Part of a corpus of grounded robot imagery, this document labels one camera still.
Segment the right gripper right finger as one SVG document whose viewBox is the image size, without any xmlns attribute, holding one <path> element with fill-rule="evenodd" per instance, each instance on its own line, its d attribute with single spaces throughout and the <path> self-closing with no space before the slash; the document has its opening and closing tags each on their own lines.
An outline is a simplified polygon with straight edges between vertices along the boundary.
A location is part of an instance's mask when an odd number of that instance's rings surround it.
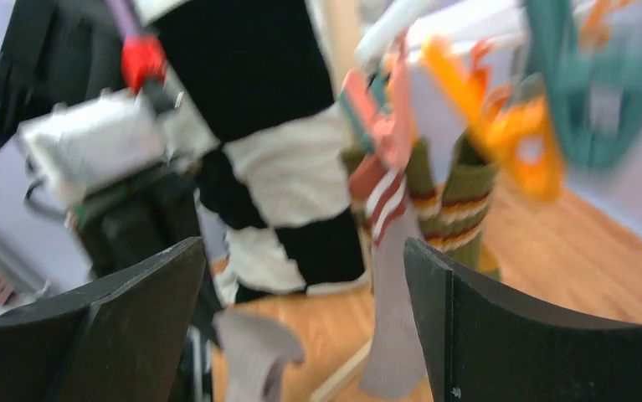
<svg viewBox="0 0 642 402">
<path fill-rule="evenodd" d="M 576 312 L 461 265 L 403 251 L 437 401 L 642 401 L 642 324 Z"/>
</svg>

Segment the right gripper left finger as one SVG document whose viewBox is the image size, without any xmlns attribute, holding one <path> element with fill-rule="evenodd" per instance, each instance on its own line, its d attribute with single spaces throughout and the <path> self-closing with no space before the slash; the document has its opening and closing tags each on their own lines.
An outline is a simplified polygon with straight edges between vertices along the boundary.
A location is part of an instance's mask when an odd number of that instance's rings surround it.
<svg viewBox="0 0 642 402">
<path fill-rule="evenodd" d="M 0 315 L 0 402 L 167 400 L 203 266 L 189 238 Z"/>
</svg>

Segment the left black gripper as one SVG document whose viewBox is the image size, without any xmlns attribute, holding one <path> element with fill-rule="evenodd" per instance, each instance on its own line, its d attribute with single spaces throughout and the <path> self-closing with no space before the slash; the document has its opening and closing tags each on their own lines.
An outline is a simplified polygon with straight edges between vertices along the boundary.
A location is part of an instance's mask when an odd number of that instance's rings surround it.
<svg viewBox="0 0 642 402">
<path fill-rule="evenodd" d="M 135 265 L 189 237 L 200 237 L 193 176 L 155 166 L 70 208 L 73 230 L 94 278 Z"/>
</svg>

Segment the green striped sock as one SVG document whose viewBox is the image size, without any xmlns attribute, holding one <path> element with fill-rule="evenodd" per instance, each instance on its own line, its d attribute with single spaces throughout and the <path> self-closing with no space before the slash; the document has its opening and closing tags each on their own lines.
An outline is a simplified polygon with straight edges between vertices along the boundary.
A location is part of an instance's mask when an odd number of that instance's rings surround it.
<svg viewBox="0 0 642 402">
<path fill-rule="evenodd" d="M 365 157 L 360 147 L 349 147 L 342 151 L 341 160 L 347 173 L 353 173 Z M 439 222 L 439 195 L 430 171 L 429 144 L 424 139 L 413 145 L 412 155 L 405 170 L 408 195 L 417 212 L 419 226 L 428 241 L 439 239 L 443 224 Z M 358 227 L 369 233 L 369 225 L 360 205 L 360 196 L 352 196 L 351 211 Z"/>
<path fill-rule="evenodd" d="M 500 267 L 482 240 L 496 175 L 496 165 L 486 162 L 467 136 L 461 136 L 442 187 L 436 230 L 427 241 L 459 263 L 499 281 Z"/>
</svg>

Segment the grey sock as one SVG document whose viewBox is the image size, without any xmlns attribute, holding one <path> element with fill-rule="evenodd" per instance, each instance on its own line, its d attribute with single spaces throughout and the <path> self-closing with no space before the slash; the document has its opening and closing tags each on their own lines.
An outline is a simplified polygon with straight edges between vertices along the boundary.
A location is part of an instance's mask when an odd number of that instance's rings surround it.
<svg viewBox="0 0 642 402">
<path fill-rule="evenodd" d="M 294 333 L 270 318 L 234 309 L 217 313 L 213 326 L 227 360 L 225 399 L 280 402 L 286 366 L 306 359 Z"/>
<path fill-rule="evenodd" d="M 421 235 L 402 172 L 365 157 L 349 178 L 353 199 L 362 202 L 373 242 L 375 328 L 359 388 L 382 400 L 408 396 L 426 369 L 405 277 L 403 249 Z"/>
</svg>

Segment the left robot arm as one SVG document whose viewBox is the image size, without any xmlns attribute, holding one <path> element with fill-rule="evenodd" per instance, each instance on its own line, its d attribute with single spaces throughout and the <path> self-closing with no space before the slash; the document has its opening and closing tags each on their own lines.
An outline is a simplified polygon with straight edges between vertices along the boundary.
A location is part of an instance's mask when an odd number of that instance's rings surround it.
<svg viewBox="0 0 642 402">
<path fill-rule="evenodd" d="M 156 41 L 127 1 L 17 1 L 0 48 L 0 148 L 18 138 L 32 188 L 63 208 L 25 204 L 77 235 L 96 276 L 201 234 L 188 157 L 163 128 L 182 94 L 125 78 Z"/>
</svg>

